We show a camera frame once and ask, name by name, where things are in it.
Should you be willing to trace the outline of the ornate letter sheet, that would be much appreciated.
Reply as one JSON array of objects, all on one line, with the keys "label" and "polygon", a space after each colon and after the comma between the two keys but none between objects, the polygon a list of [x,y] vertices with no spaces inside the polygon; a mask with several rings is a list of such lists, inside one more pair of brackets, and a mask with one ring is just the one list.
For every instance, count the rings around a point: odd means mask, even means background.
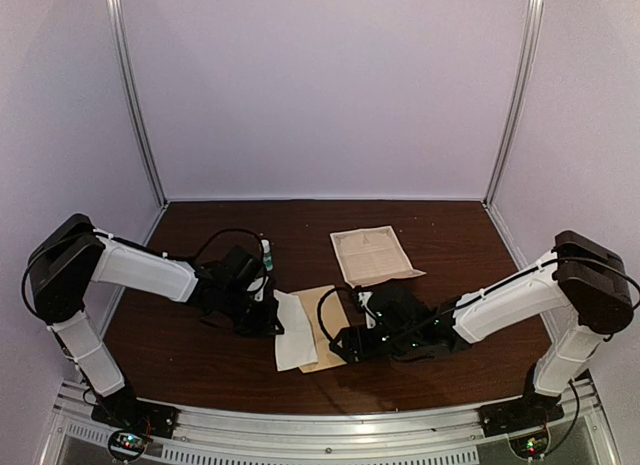
[{"label": "ornate letter sheet", "polygon": [[278,372],[315,364],[318,360],[310,321],[296,295],[274,292],[279,301],[278,316],[285,328],[275,338],[275,362]]},{"label": "ornate letter sheet", "polygon": [[425,275],[412,265],[390,225],[333,232],[329,237],[344,282],[351,287]]}]

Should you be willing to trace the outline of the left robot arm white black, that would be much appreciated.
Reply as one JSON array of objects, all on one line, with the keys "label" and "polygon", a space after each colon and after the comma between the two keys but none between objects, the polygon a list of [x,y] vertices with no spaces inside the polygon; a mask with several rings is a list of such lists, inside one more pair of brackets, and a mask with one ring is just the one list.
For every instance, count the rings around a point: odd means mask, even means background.
[{"label": "left robot arm white black", "polygon": [[205,316],[222,314],[240,336],[273,337],[284,327],[265,257],[264,249],[252,254],[236,245],[222,258],[201,263],[196,255],[155,252],[74,214],[31,253],[20,292],[26,309],[51,330],[88,382],[98,408],[121,428],[133,429],[144,409],[86,311],[89,285],[161,296]]}]

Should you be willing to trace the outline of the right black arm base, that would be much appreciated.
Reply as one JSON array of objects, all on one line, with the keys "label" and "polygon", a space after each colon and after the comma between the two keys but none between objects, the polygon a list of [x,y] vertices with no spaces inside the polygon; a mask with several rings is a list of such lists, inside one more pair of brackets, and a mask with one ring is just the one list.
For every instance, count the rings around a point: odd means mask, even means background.
[{"label": "right black arm base", "polygon": [[559,395],[542,395],[535,391],[533,383],[527,383],[519,398],[479,408],[484,436],[512,434],[562,419],[565,414],[559,402]]}]

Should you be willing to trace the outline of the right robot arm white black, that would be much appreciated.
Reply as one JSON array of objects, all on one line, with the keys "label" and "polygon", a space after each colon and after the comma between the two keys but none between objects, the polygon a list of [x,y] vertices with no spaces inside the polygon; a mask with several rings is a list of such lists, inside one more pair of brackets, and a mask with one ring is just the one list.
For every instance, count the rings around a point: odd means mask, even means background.
[{"label": "right robot arm white black", "polygon": [[404,287],[352,288],[350,294],[374,324],[325,336],[330,351],[347,363],[378,356],[412,362],[458,353],[502,329],[563,308],[569,313],[564,335],[530,367],[523,395],[513,404],[513,418],[530,427],[559,402],[597,348],[631,324],[639,307],[631,295],[638,290],[619,255],[566,230],[529,267],[435,309]]}]

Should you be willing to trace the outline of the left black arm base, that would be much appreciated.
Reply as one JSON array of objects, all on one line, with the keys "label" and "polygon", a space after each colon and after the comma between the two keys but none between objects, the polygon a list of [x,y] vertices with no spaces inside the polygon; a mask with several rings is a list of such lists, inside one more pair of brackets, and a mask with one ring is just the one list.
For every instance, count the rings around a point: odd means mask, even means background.
[{"label": "left black arm base", "polygon": [[171,439],[174,434],[178,409],[137,397],[133,387],[125,386],[115,393],[97,395],[91,412],[95,422],[117,427],[138,435]]}]

